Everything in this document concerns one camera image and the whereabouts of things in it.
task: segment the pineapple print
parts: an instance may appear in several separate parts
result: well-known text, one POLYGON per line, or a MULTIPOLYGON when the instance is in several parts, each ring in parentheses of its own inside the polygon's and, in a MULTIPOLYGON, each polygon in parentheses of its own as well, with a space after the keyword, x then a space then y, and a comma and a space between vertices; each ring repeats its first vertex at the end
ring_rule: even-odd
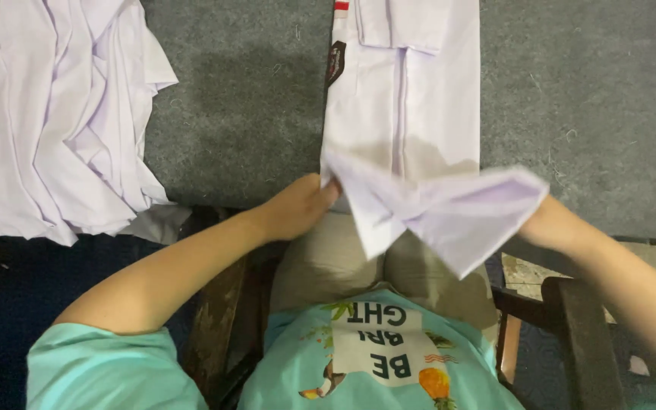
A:
POLYGON ((425 368, 419 372, 419 385, 434 400, 436 410, 456 410, 450 397, 450 377, 438 368, 425 368))

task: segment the shirt sleeve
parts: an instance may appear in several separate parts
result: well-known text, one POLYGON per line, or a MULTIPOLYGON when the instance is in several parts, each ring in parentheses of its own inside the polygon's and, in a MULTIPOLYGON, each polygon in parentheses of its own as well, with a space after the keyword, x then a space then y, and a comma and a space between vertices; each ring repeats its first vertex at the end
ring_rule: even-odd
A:
POLYGON ((27 356, 27 409, 206 410, 165 328, 118 336, 74 323, 49 328, 27 356))

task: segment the person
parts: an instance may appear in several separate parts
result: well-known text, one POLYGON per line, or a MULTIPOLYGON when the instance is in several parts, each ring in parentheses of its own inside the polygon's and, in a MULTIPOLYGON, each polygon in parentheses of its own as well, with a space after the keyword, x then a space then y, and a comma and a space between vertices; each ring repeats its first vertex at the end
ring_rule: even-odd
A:
MULTIPOLYGON (((521 408, 495 374, 495 311, 472 304, 486 277, 453 279, 410 234, 363 260, 351 217, 326 214, 339 195, 307 175, 88 290, 32 346, 28 408, 207 408, 164 323, 239 257, 294 238, 241 408, 521 408)), ((575 261, 656 351, 655 269, 550 196, 519 234, 575 261)))

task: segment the khaki pants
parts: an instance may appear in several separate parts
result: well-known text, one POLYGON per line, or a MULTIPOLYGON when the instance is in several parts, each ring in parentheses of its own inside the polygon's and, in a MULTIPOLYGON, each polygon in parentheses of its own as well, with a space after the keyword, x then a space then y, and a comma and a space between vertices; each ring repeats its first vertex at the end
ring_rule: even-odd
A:
POLYGON ((411 232, 366 261, 353 217, 329 213, 293 241, 278 266, 270 311, 333 303, 388 282, 391 289, 443 317, 467 322, 497 342, 498 315, 484 266, 463 280, 411 232))

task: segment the hand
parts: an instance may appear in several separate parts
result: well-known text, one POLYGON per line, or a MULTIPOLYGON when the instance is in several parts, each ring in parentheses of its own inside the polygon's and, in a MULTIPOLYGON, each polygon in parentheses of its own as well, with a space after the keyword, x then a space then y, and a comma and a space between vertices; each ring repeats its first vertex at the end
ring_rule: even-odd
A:
POLYGON ((310 173, 255 208, 254 214, 265 228, 266 241, 290 240, 313 228, 340 195, 338 182, 321 189, 321 177, 310 173))
POLYGON ((569 255, 584 244, 589 228, 596 230, 548 195, 518 233, 536 246, 569 255))

